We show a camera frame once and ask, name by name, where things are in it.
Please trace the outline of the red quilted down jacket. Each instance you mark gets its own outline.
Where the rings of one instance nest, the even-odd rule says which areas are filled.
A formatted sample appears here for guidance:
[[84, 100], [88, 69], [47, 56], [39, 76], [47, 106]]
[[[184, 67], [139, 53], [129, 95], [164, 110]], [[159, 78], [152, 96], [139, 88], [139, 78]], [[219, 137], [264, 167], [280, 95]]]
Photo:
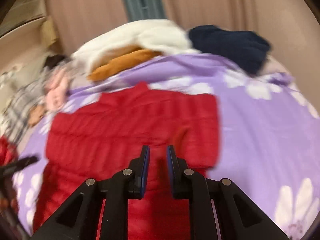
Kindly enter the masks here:
[[85, 179], [112, 177], [144, 145], [150, 148], [148, 183], [144, 198], [129, 202], [129, 239], [189, 239], [188, 202], [170, 192], [167, 146], [197, 172], [213, 167], [220, 151], [217, 101], [207, 93], [151, 90], [144, 83], [54, 117], [34, 230]]

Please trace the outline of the tan small garment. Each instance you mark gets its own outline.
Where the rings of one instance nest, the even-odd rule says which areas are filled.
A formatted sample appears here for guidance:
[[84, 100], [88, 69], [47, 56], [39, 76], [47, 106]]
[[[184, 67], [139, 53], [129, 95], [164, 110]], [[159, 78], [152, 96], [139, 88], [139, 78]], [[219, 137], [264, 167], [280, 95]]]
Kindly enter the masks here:
[[40, 122], [46, 113], [46, 107], [43, 104], [35, 105], [30, 109], [28, 117], [28, 126], [34, 127]]

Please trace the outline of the plaid grey white cloth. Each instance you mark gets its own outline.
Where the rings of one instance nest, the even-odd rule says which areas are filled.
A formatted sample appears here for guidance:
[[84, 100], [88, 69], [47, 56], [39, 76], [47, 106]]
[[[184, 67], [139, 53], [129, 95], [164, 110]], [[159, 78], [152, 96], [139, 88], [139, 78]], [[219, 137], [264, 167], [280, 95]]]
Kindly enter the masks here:
[[44, 103], [44, 81], [37, 79], [20, 88], [1, 112], [1, 136], [13, 144], [19, 144], [29, 125], [29, 113]]

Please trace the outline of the purple floral bed sheet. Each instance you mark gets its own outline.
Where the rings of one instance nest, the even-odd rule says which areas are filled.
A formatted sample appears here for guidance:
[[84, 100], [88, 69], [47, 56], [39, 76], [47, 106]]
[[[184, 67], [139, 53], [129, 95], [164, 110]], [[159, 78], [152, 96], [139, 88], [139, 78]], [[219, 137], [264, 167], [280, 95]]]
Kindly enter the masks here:
[[231, 178], [289, 239], [307, 237], [319, 223], [319, 114], [291, 75], [251, 78], [209, 54], [161, 57], [73, 89], [63, 112], [140, 81], [152, 89], [217, 96], [222, 155], [208, 176]]

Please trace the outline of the pink folded garment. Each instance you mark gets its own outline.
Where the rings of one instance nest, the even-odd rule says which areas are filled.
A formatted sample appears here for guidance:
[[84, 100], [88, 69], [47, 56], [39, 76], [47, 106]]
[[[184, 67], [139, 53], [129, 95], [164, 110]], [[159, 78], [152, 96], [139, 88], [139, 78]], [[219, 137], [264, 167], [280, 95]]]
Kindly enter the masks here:
[[46, 109], [51, 112], [60, 110], [66, 103], [67, 90], [69, 86], [68, 73], [65, 67], [61, 67], [52, 72], [45, 89]]

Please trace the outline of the black garment by pillow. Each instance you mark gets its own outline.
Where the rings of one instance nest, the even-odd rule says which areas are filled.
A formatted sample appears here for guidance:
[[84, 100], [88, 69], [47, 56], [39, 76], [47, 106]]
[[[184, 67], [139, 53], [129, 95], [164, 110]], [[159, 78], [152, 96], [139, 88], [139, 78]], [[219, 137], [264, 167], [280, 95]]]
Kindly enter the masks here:
[[44, 62], [43, 67], [48, 68], [49, 70], [52, 70], [53, 68], [58, 66], [60, 62], [66, 61], [66, 60], [67, 60], [67, 56], [63, 54], [48, 56]]

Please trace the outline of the orange folded garment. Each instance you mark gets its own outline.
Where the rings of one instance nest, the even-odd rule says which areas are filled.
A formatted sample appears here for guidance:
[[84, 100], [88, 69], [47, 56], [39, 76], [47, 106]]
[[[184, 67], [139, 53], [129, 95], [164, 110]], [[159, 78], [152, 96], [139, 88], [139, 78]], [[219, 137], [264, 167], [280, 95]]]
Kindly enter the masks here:
[[94, 82], [103, 81], [161, 55], [160, 51], [143, 49], [137, 45], [119, 48], [104, 56], [102, 63], [98, 63], [97, 68], [88, 74], [87, 79]]

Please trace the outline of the navy blue folded garment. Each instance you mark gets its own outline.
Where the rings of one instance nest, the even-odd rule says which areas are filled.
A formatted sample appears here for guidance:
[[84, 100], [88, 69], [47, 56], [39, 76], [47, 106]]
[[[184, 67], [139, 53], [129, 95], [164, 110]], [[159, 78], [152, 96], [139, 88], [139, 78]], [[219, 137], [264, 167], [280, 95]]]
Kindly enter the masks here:
[[253, 31], [227, 31], [215, 25], [202, 25], [190, 29], [193, 47], [202, 53], [228, 58], [249, 75], [262, 69], [271, 45]]

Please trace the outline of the white fleece garment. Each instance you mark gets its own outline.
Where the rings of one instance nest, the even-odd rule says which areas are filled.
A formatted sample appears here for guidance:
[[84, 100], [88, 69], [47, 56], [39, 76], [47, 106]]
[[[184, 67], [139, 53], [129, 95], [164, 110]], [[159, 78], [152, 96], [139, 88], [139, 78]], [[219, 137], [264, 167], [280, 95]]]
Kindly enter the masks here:
[[167, 19], [139, 20], [121, 25], [82, 45], [71, 58], [85, 67], [87, 74], [106, 63], [118, 49], [137, 45], [164, 55], [199, 54], [188, 34]]

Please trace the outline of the beige curtain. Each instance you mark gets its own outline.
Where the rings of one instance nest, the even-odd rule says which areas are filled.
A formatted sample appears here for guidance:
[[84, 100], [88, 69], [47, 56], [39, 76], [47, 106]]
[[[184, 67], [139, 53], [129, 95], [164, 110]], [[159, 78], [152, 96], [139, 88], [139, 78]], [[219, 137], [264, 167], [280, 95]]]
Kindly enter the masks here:
[[[123, 0], [46, 0], [63, 51], [130, 23]], [[307, 0], [162, 0], [165, 19], [188, 34], [202, 25], [253, 31], [271, 44], [260, 75], [287, 72], [319, 114], [319, 10]]]

